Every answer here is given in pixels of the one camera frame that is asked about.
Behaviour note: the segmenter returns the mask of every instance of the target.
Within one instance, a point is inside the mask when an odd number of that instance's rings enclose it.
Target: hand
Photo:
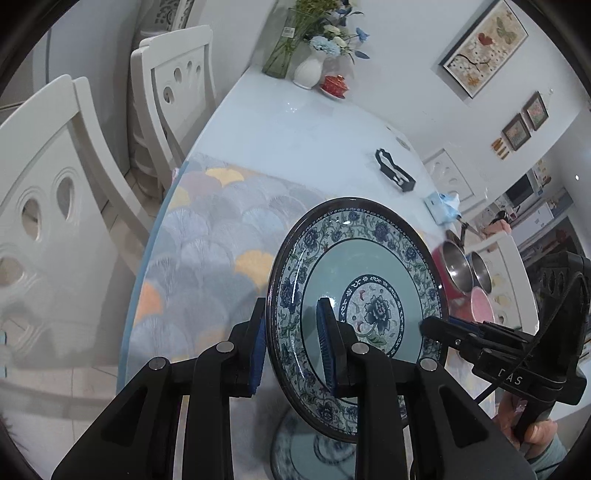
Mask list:
[[[515,417],[517,416],[517,403],[519,398],[515,395],[505,392],[499,405],[499,413],[493,419],[498,425],[501,432],[509,439],[513,446],[517,449],[521,447],[519,440],[513,435],[513,426]],[[531,448],[526,454],[526,458],[537,457],[543,453],[548,445],[552,442],[558,425],[552,420],[543,420],[532,423],[525,432],[524,440],[531,444]]]

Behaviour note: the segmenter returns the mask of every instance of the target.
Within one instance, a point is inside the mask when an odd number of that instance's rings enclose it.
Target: picture frame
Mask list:
[[[539,92],[534,93],[534,96],[528,100],[523,110],[535,131],[549,118],[548,110],[546,110],[546,105]]]
[[[528,37],[505,0],[493,2],[439,64],[474,98]]]
[[[530,129],[527,128],[527,124],[520,113],[515,115],[503,129],[503,135],[515,151],[519,150],[531,138]]]

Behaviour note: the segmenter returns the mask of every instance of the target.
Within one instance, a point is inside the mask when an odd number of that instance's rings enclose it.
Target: plate rim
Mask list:
[[[313,417],[308,409],[304,406],[304,404],[299,399],[298,395],[294,391],[293,387],[291,386],[290,380],[287,378],[283,368],[281,367],[281,361],[279,358],[279,345],[275,341],[273,331],[277,328],[277,319],[273,318],[272,312],[277,309],[277,303],[279,299],[279,292],[280,292],[280,280],[281,280],[281,273],[283,271],[283,264],[287,261],[289,253],[294,246],[294,241],[296,241],[301,234],[310,226],[315,220],[320,219],[323,215],[327,214],[331,210],[336,210],[338,208],[362,208],[366,209],[368,212],[376,213],[377,215],[383,216],[385,219],[389,220],[393,224],[397,225],[415,244],[415,246],[420,250],[425,258],[429,269],[431,270],[432,275],[435,277],[436,284],[438,283],[439,291],[439,298],[441,303],[441,311],[445,319],[449,316],[449,310],[447,305],[447,299],[445,297],[445,293],[443,290],[443,283],[441,281],[441,275],[437,270],[433,257],[431,256],[431,252],[429,248],[417,233],[417,231],[400,215],[398,215],[393,210],[389,209],[388,207],[374,202],[373,200],[361,198],[361,197],[339,197],[331,200],[327,200],[323,203],[312,208],[307,213],[304,214],[291,228],[285,240],[281,244],[279,251],[275,257],[273,262],[273,266],[271,268],[271,273],[269,275],[269,284],[267,288],[267,299],[265,302],[265,322],[266,322],[266,336],[267,336],[267,351],[269,352],[269,359],[271,360],[271,366],[273,367],[273,371],[275,373],[275,377],[279,382],[283,393],[287,397],[287,400],[295,410],[295,412],[312,428],[320,432],[321,434],[332,438],[334,440],[338,440],[340,442],[346,443],[357,443],[357,435],[353,434],[346,434],[341,432],[340,430],[336,430],[327,426],[326,424],[320,422],[315,417]],[[440,352],[439,363],[445,365],[447,359],[447,348],[443,347]]]

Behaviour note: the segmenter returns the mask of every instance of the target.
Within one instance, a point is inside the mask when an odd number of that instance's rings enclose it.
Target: small framed picture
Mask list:
[[[530,130],[520,113],[515,115],[515,118],[503,129],[503,133],[513,150],[519,150],[531,138]]]
[[[546,106],[539,92],[536,92],[523,108],[534,130],[539,129],[548,120],[548,110],[546,110]]]

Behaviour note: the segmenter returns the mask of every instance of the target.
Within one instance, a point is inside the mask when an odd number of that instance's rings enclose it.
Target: tissue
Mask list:
[[[454,222],[460,215],[460,197],[457,193],[433,192],[425,199],[425,204],[438,225]]]

